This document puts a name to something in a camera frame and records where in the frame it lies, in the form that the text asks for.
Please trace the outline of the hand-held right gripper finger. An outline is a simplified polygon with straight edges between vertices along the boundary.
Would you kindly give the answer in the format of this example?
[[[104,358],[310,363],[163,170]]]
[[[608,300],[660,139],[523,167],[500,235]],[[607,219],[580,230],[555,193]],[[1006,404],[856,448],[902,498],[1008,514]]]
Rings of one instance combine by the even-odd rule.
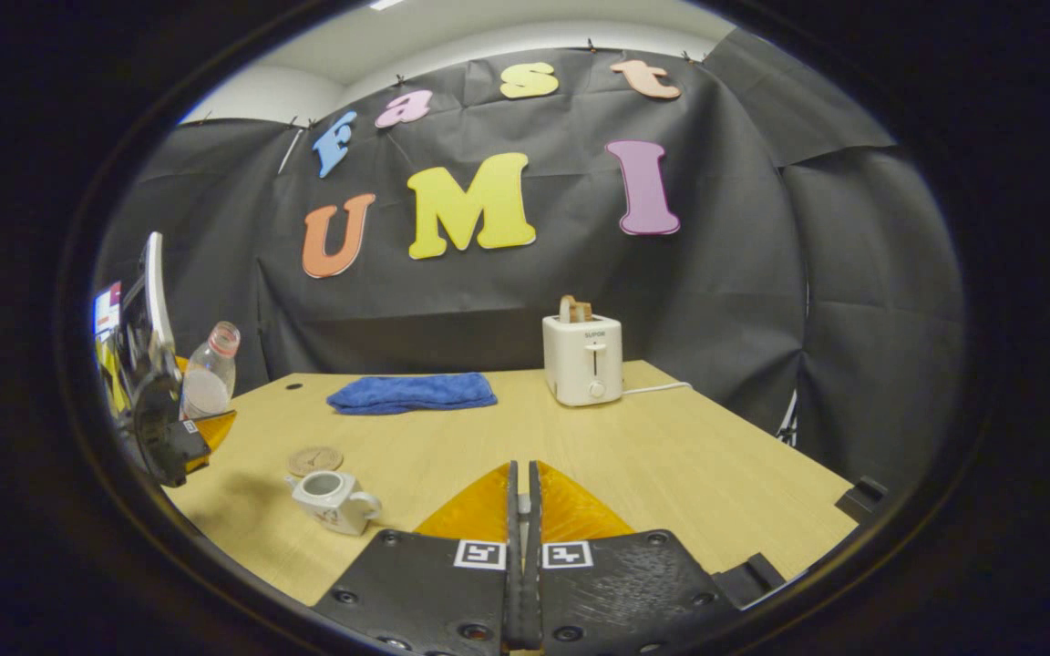
[[[525,640],[543,655],[675,655],[726,619],[712,574],[668,530],[543,538],[559,517],[530,462]]]
[[[425,526],[368,541],[313,611],[385,649],[507,655],[507,600],[520,581],[516,462],[450,499]]]

